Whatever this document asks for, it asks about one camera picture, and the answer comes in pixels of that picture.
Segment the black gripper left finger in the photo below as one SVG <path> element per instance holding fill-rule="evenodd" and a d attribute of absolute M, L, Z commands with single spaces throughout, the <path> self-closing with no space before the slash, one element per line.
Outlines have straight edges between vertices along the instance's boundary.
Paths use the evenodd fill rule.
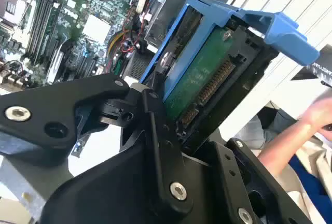
<path fill-rule="evenodd" d="M 54 167 L 67 159 L 81 135 L 103 130 L 109 124 L 122 127 L 123 151 L 136 145 L 145 148 L 159 202 L 171 202 L 166 183 L 179 189 L 174 194 L 177 199 L 186 200 L 185 187 L 179 182 L 185 164 L 174 124 L 167 119 L 161 98 L 149 88 L 130 88 L 113 74 L 3 95 L 1 154 Z"/>

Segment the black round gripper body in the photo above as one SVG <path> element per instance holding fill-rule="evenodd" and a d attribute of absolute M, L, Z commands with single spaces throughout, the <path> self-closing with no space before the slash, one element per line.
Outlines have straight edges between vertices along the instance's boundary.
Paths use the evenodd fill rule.
<path fill-rule="evenodd" d="M 177 199 L 174 194 L 179 189 L 166 183 L 170 204 L 157 200 L 148 170 L 145 148 L 133 146 L 64 183 L 47 201 L 40 222 L 182 223 L 193 208 L 186 163 L 179 182 L 184 185 L 187 198 Z"/>

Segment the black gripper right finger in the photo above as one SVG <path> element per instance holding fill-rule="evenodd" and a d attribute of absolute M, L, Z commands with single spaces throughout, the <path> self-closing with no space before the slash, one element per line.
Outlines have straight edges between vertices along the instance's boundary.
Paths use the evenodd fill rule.
<path fill-rule="evenodd" d="M 182 223 L 311 223 L 238 139 L 205 143 L 185 163 L 193 208 Z"/>

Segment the person's hand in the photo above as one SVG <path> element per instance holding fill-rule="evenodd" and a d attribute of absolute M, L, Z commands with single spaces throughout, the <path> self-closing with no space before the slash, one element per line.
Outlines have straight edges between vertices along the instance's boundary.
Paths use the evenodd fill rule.
<path fill-rule="evenodd" d="M 300 116 L 299 121 L 317 131 L 331 132 L 331 89 L 325 91 Z"/>

